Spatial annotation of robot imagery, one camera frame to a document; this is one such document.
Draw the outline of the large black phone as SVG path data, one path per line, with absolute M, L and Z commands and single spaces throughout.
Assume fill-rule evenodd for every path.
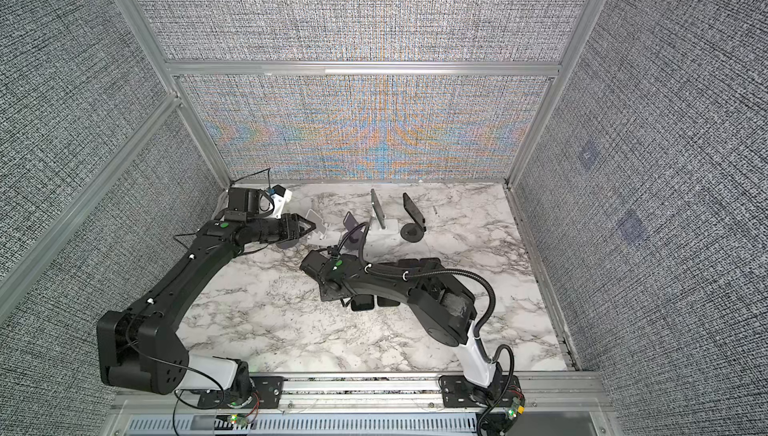
M 415 268 L 419 272 L 429 272 L 443 269 L 439 258 L 421 258 L 415 262 Z

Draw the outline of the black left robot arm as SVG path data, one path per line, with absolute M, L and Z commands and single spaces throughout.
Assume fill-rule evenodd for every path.
M 177 335 L 188 309 L 212 278 L 247 245 L 297 241 L 315 223 L 285 213 L 272 192 L 232 188 L 228 204 L 194 234 L 185 254 L 144 296 L 108 311 L 96 328 L 100 377 L 107 386 L 155 394 L 211 390 L 224 405 L 249 399 L 248 365 L 238 359 L 192 355 Z

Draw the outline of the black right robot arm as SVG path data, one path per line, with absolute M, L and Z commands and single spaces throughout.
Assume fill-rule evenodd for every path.
M 324 302 L 339 301 L 357 312 L 408 306 L 428 336 L 454 350 L 469 384 L 486 391 L 499 386 L 499 364 L 480 335 L 496 294 L 482 276 L 447 268 L 438 258 L 375 264 L 325 250 L 310 251 L 300 270 L 318 284 Z

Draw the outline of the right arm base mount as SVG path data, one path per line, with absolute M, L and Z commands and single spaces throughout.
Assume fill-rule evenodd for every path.
M 526 398 L 515 375 L 498 371 L 489 387 L 469 382 L 464 376 L 443 375 L 438 378 L 443 405 L 446 408 L 507 408 L 516 416 L 523 412 Z

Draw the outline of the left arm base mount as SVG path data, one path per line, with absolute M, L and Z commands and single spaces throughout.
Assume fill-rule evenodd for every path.
M 200 409 L 277 409 L 282 397 L 285 378 L 281 376 L 251 376 L 250 385 L 243 386 L 244 380 L 236 380 L 224 395 L 213 389 L 193 390 L 198 397 L 196 406 Z

